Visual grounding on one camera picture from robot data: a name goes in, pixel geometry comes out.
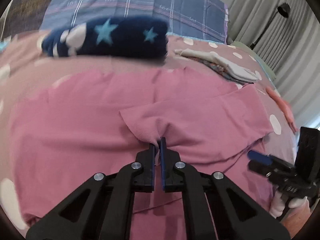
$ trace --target silver bolt head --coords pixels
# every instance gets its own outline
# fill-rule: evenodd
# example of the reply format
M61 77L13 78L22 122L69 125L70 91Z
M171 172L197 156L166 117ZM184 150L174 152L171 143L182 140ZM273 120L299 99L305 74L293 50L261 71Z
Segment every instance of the silver bolt head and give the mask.
M134 162L131 164L131 168L137 170L137 169L140 169L141 168L141 163L138 163L138 162Z
M216 171L216 172L213 174L213 177L214 177L215 179L223 179L223 178L224 178L224 175L223 175L222 172Z
M95 180L102 180L102 179L104 178L104 175L103 175L103 173L99 172L99 173L96 173L96 174L93 176L93 178L94 178Z
M184 162L176 162L175 166L177 169L183 169L186 164Z

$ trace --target white curtain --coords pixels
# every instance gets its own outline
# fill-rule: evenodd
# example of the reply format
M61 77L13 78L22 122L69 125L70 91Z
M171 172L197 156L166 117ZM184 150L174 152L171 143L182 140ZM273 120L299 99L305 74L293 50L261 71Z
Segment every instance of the white curtain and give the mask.
M278 5L291 7L288 19L277 14L254 51L275 72L274 81L299 126L320 120L320 24L305 0L233 0L228 36L250 46Z

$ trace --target black lamp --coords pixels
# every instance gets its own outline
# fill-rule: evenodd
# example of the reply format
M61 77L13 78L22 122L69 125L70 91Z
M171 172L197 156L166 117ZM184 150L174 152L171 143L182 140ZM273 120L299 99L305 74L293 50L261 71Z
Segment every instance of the black lamp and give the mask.
M268 21L266 27L264 28L263 32L261 33L261 35L259 36L259 38L250 45L250 49L254 49L254 47L258 44L258 42L260 41L260 39L262 38L262 36L264 35L264 33L267 31L267 29L269 28L270 24L272 23L273 19L276 17L277 13L280 13L281 16L283 16L284 18L289 18L290 15L290 11L291 8L289 6L289 4L287 3L283 3L280 6L278 6L277 11L275 12L275 14L271 17L271 19Z

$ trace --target navy star blanket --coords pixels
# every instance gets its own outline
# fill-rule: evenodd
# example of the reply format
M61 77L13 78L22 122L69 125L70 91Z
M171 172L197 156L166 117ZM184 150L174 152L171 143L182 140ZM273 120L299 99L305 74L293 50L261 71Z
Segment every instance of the navy star blanket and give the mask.
M51 57L112 55L160 58L167 54L165 21L149 16L93 19L53 30L42 42Z

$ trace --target pink fabric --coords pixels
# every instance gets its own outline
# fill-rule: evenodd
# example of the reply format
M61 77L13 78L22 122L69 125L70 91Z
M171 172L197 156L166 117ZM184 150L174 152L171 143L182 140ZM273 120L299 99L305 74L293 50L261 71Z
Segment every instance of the pink fabric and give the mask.
M277 103L277 105L283 112L284 117L287 120L292 132L297 133L299 129L295 124L290 104L287 101L283 100L280 96L278 96L277 93L271 87L266 87L266 92Z
M10 124L14 183L29 223L93 174L118 172L161 136L199 171L225 171L266 210L272 200L268 181L247 170L246 152L263 152L259 139L272 132L254 85L238 90L187 67L91 70L22 100ZM161 190L159 167L156 191L136 194L134 212L132 239L185 239L180 194Z

